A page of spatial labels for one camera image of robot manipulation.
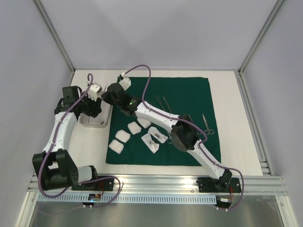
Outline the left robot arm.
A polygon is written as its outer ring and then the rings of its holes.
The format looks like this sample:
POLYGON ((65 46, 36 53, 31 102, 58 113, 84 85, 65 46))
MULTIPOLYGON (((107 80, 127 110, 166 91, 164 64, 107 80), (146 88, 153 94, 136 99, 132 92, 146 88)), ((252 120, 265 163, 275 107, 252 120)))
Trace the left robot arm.
POLYGON ((42 191, 73 187, 83 183, 88 189, 98 187, 99 177, 94 166, 77 167, 68 153, 71 135, 82 114, 96 117, 101 113, 102 87, 64 87, 63 97, 54 110, 55 124, 42 153, 35 154, 32 163, 42 191))

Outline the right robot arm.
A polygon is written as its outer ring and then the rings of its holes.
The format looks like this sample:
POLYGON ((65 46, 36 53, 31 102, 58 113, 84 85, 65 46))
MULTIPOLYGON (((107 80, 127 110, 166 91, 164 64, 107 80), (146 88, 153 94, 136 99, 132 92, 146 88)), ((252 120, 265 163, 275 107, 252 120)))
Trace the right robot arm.
POLYGON ((207 136, 191 121, 189 115, 179 116, 158 109, 145 102, 143 97, 130 96, 120 83, 111 84, 101 97, 106 103, 118 107, 125 115, 147 120, 166 130, 175 148, 189 153, 202 165, 213 179, 216 190, 223 192, 230 187, 232 172, 222 166, 204 146, 204 140, 197 132, 200 131, 205 140, 207 136))

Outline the green surgical drape cloth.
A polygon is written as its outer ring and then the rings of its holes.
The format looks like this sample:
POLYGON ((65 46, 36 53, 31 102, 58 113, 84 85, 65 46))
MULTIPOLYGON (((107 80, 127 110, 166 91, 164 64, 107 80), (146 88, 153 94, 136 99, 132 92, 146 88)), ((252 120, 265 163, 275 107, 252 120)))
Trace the green surgical drape cloth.
MULTIPOLYGON (((213 135, 207 136, 204 146, 218 160, 221 161, 220 140, 214 113, 210 83, 207 78, 131 78, 131 86, 127 90, 131 96, 144 98, 149 104, 161 110, 156 100, 158 96, 167 108, 163 96, 168 101, 173 114, 189 114, 196 126, 206 130, 202 115, 204 114, 213 135)), ((112 165, 153 165, 153 166, 199 166, 200 164, 186 152, 179 151, 167 142, 160 144, 159 150, 153 154, 142 141, 147 134, 142 129, 138 134, 131 135, 124 144, 121 154, 110 148, 107 149, 106 163, 112 165)))

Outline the surgical scissors leftmost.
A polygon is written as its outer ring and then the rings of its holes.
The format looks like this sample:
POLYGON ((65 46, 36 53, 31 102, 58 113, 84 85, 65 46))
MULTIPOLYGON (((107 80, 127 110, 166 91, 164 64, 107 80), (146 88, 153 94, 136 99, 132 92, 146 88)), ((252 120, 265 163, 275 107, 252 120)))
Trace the surgical scissors leftmost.
POLYGON ((168 142, 169 144, 172 144, 172 137, 171 137, 171 135, 170 135, 169 132, 167 132, 167 136, 168 136, 167 142, 168 142))

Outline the surgical scissors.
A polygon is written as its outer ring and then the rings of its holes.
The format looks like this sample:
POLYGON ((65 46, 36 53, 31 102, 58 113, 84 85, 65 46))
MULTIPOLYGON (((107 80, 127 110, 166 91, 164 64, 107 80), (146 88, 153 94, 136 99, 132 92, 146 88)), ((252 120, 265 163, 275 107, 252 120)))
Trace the surgical scissors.
POLYGON ((205 115, 203 114, 202 117, 203 117, 203 121, 204 121, 205 127, 206 127, 206 130, 204 131, 204 133, 205 133, 206 135, 213 135, 213 134, 214 134, 214 131, 213 131, 212 129, 209 128, 208 122, 207 122, 207 120, 206 120, 205 115))
POLYGON ((167 142, 168 142, 169 144, 172 144, 172 137, 171 137, 171 135, 170 135, 169 132, 167 132, 167 136, 168 136, 167 142))

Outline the surgical scissors rightmost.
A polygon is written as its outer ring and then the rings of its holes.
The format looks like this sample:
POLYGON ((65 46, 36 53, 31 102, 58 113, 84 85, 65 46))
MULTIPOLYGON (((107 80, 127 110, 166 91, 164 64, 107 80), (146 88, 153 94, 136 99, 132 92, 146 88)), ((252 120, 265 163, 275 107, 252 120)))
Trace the surgical scissors rightmost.
POLYGON ((206 135, 213 135, 213 134, 214 134, 214 131, 213 131, 212 129, 209 128, 208 122, 207 122, 207 120, 206 120, 205 115, 203 114, 202 117, 203 117, 203 121, 204 121, 205 127, 206 127, 206 130, 204 131, 204 133, 205 133, 206 135))

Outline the stainless steel instrument tray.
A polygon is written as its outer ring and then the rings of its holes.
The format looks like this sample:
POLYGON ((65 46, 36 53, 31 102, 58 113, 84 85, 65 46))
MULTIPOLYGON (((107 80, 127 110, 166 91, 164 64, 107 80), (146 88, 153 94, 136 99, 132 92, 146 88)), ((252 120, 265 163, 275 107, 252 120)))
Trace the stainless steel instrument tray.
POLYGON ((106 102, 104 102, 102 100, 101 109, 102 109, 102 112, 95 118, 89 117, 89 116, 81 113, 80 123, 82 125, 84 125, 85 127, 105 128, 108 123, 108 120, 109 120, 111 105, 107 104, 106 102))

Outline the white gauze pad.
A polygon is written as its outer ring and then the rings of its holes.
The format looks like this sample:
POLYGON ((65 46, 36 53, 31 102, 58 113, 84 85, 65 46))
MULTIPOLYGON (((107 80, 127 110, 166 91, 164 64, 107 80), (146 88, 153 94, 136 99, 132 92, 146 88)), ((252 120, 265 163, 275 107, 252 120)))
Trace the white gauze pad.
POLYGON ((121 154, 124 149, 124 145, 117 140, 112 140, 108 147, 117 154, 121 154))
POLYGON ((152 124, 150 121, 144 120, 144 119, 140 119, 140 118, 138 118, 137 121, 138 121, 138 123, 139 123, 144 129, 150 127, 151 124, 152 124))
POLYGON ((128 142, 130 137, 131 137, 131 135, 129 133, 125 132, 124 130, 119 130, 115 135, 115 138, 120 140, 123 143, 128 142))
POLYGON ((127 125, 129 131, 135 135, 141 132, 141 127, 136 122, 131 122, 127 125))

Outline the clear sterile packet upper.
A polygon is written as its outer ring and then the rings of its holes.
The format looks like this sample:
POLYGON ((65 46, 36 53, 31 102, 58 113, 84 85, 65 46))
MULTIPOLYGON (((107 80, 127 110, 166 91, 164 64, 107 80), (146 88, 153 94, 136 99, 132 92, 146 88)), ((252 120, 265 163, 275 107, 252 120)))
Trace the clear sterile packet upper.
POLYGON ((162 134, 156 127, 153 126, 148 129, 148 133, 157 139, 161 144, 165 143, 168 139, 167 136, 162 134))

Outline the clear sterile packet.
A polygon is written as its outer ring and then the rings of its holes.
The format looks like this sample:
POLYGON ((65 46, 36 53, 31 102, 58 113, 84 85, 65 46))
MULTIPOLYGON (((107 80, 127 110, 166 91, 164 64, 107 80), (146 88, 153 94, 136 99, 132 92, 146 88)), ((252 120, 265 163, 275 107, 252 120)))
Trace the clear sterile packet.
POLYGON ((152 140, 152 137, 149 133, 143 135, 141 139, 153 154, 158 151, 160 145, 152 140))
POLYGON ((148 129, 148 133, 157 139, 161 144, 165 143, 168 139, 167 136, 162 134, 156 127, 153 126, 148 129))

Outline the clear sterile packet lower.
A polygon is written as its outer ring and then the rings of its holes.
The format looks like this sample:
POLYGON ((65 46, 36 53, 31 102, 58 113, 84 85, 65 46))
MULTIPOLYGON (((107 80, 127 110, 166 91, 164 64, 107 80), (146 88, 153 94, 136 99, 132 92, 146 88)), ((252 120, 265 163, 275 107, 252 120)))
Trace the clear sterile packet lower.
POLYGON ((160 145, 152 140, 152 137, 149 133, 143 135, 141 139, 153 154, 158 151, 160 145))

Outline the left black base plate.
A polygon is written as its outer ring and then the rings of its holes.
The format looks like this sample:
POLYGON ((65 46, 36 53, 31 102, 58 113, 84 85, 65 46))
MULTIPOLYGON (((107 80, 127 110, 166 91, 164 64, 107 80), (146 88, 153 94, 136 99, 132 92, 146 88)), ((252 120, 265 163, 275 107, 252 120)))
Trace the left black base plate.
POLYGON ((98 181, 92 183, 81 183, 73 186, 73 191, 112 191, 114 186, 114 179, 110 176, 98 176, 98 181))

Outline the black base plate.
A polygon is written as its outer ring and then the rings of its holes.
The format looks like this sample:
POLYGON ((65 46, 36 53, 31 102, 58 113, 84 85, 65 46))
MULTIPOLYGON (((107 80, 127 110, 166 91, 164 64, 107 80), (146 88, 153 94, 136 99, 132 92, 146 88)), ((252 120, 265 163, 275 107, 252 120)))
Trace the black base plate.
POLYGON ((199 177, 196 180, 200 193, 230 193, 231 189, 234 193, 240 193, 241 184, 239 178, 231 178, 230 180, 217 180, 211 177, 199 177))
POLYGON ((73 191, 112 191, 114 186, 114 179, 110 176, 98 176, 98 181, 92 183, 81 183, 73 186, 73 191))

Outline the aluminium front rail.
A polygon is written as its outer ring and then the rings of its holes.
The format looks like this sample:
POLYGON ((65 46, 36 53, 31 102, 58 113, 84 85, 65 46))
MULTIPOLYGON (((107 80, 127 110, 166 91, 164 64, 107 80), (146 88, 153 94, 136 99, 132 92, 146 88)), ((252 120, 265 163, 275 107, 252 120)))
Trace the aluminium front rail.
MULTIPOLYGON (((199 194, 197 175, 123 175, 115 174, 124 194, 199 194)), ((279 176, 245 176, 239 185, 244 195, 287 195, 279 176)))

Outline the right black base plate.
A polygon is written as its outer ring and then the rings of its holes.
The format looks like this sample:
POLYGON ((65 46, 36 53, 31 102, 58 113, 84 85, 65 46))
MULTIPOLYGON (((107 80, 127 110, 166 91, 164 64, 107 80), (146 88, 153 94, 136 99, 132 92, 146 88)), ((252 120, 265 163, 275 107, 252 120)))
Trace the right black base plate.
POLYGON ((217 180, 211 177, 199 177, 196 180, 200 193, 230 193, 231 189, 234 193, 240 193, 241 184, 239 178, 231 178, 230 180, 217 180))

